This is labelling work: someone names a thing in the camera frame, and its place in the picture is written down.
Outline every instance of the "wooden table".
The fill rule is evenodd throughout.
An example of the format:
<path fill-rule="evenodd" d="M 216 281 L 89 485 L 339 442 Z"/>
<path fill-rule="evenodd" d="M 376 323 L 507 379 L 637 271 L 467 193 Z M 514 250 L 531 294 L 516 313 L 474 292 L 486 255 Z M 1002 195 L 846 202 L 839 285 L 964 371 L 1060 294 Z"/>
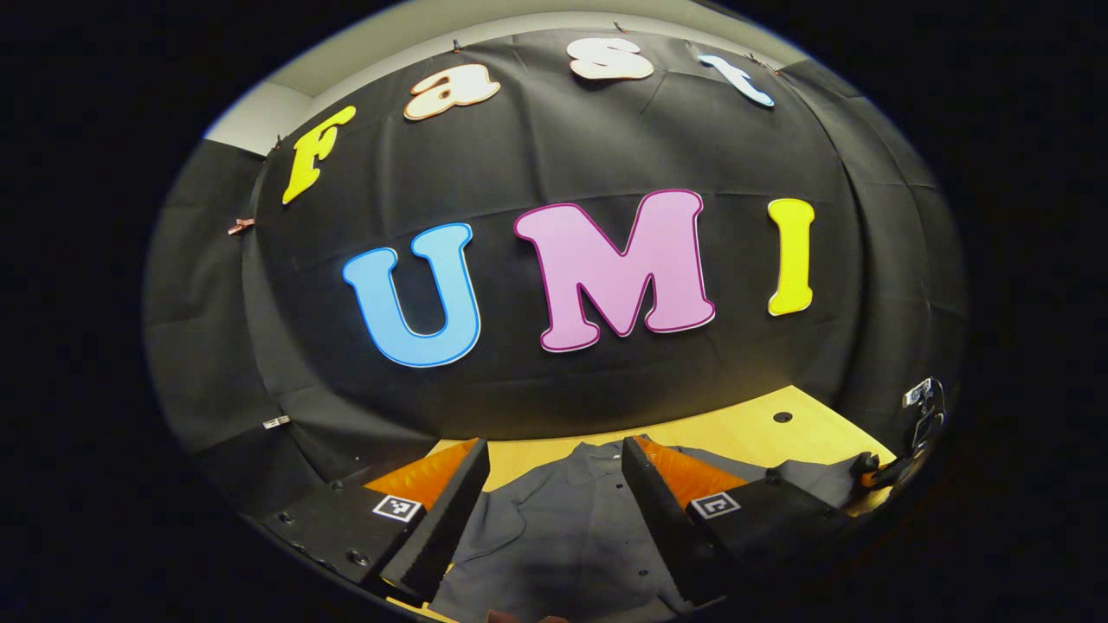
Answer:
<path fill-rule="evenodd" d="M 791 413 L 792 418 L 787 422 L 776 421 L 773 416 L 782 411 Z M 490 472 L 484 490 L 492 491 L 535 467 L 564 459 L 578 443 L 599 446 L 642 433 L 649 435 L 650 439 L 666 446 L 699 448 L 729 459 L 766 467 L 778 466 L 789 459 L 834 463 L 860 452 L 878 455 L 882 464 L 896 458 L 862 429 L 819 400 L 790 386 L 724 409 L 653 426 L 579 437 L 489 441 Z M 429 453 L 461 442 L 462 440 L 443 439 Z M 888 497 L 888 488 L 875 491 L 847 509 L 847 512 L 855 517 L 869 512 Z M 452 623 L 451 619 L 425 607 L 417 610 L 400 605 L 435 621 Z"/>

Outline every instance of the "yellow letter f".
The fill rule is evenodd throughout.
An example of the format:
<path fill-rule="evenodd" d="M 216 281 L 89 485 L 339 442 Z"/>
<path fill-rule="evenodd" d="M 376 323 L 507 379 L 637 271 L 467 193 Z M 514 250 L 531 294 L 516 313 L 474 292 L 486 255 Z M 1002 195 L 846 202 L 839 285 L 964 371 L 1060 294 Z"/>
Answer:
<path fill-rule="evenodd" d="M 315 126 L 293 145 L 296 150 L 296 157 L 293 160 L 293 174 L 288 180 L 288 187 L 281 197 L 283 204 L 296 198 L 297 195 L 307 191 L 309 186 L 319 178 L 319 170 L 315 166 L 318 157 L 324 160 L 335 147 L 335 136 L 338 134 L 336 125 L 353 119 L 353 106 L 347 106 L 331 115 L 330 119 Z"/>

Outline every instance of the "letter u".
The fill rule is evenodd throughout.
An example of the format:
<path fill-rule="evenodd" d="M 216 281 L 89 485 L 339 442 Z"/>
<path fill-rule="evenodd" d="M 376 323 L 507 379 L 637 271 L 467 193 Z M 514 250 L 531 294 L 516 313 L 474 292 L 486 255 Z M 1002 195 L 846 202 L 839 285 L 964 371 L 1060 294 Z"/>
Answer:
<path fill-rule="evenodd" d="M 456 361 L 478 343 L 481 314 L 462 251 L 472 238 L 469 225 L 451 223 L 432 227 L 412 241 L 412 253 L 431 265 L 447 318 L 431 335 L 413 333 L 404 320 L 392 283 L 394 251 L 375 248 L 342 267 L 342 278 L 353 286 L 366 328 L 382 355 L 402 366 L 430 368 Z"/>

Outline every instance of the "cutout letter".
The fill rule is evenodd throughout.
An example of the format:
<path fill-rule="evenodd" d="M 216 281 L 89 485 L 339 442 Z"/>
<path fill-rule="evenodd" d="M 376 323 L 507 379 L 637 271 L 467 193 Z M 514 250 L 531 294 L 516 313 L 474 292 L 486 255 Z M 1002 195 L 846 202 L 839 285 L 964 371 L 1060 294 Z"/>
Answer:
<path fill-rule="evenodd" d="M 654 309 L 646 327 L 673 333 L 707 324 L 716 306 L 704 294 L 697 215 L 700 195 L 659 191 L 643 198 L 627 248 L 616 248 L 577 205 L 547 205 L 515 221 L 515 235 L 531 241 L 546 287 L 551 327 L 540 340 L 554 353 L 596 344 L 599 327 L 585 319 L 582 292 L 620 337 L 630 335 L 646 287 Z"/>
<path fill-rule="evenodd" d="M 808 309 L 812 304 L 812 288 L 808 287 L 808 226 L 815 219 L 815 211 L 800 200 L 769 202 L 769 217 L 781 232 L 781 272 L 777 292 L 769 299 L 770 316 L 782 316 Z"/>
<path fill-rule="evenodd" d="M 431 264 L 447 321 L 439 333 L 419 335 L 408 328 L 392 268 L 397 253 L 375 248 L 342 267 L 342 278 L 353 286 L 369 336 L 382 355 L 402 366 L 430 368 L 461 359 L 481 335 L 481 314 L 470 284 L 462 247 L 473 237 L 463 223 L 440 225 L 412 241 L 412 253 Z"/>
<path fill-rule="evenodd" d="M 416 99 L 408 102 L 404 116 L 420 121 L 442 114 L 455 104 L 468 106 L 483 102 L 496 91 L 500 91 L 500 82 L 489 78 L 489 68 L 484 65 L 474 63 L 445 69 L 412 86 Z"/>
<path fill-rule="evenodd" d="M 296 156 L 293 159 L 293 175 L 288 180 L 288 187 L 285 188 L 285 196 L 281 204 L 296 198 L 297 195 L 308 190 L 319 178 L 319 170 L 315 166 L 316 159 L 322 161 L 335 147 L 335 136 L 338 134 L 336 125 L 353 119 L 353 106 L 347 106 L 332 114 L 330 119 L 311 129 L 310 132 L 300 136 L 300 140 L 293 145 Z"/>
<path fill-rule="evenodd" d="M 773 99 L 767 95 L 766 93 L 762 93 L 761 91 L 755 89 L 753 84 L 750 84 L 749 73 L 742 71 L 737 67 L 733 67 L 731 63 L 725 61 L 724 59 L 720 59 L 719 57 L 712 57 L 706 54 L 702 57 L 697 57 L 697 59 L 706 65 L 711 65 L 718 69 L 719 73 L 722 73 L 724 78 L 726 78 L 728 82 L 733 84 L 735 88 L 739 90 L 739 93 L 742 93 L 750 100 L 758 102 L 763 106 L 773 108 Z"/>
<path fill-rule="evenodd" d="M 565 51 L 577 59 L 570 69 L 589 80 L 637 80 L 654 73 L 650 61 L 638 55 L 638 45 L 624 39 L 578 39 Z"/>

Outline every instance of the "letter m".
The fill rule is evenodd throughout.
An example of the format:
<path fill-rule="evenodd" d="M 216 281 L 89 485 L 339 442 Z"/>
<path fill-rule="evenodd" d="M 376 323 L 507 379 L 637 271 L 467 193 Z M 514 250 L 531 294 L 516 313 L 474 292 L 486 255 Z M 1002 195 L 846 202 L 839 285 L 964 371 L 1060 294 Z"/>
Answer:
<path fill-rule="evenodd" d="M 551 326 L 540 340 L 543 348 L 577 350 L 601 339 L 599 327 L 585 319 L 582 293 L 616 334 L 630 335 L 652 280 L 648 329 L 673 333 L 711 320 L 716 306 L 704 294 L 697 241 L 702 208 L 700 195 L 690 191 L 646 195 L 623 253 L 575 204 L 547 205 L 520 216 L 515 235 L 535 245 L 546 287 Z"/>

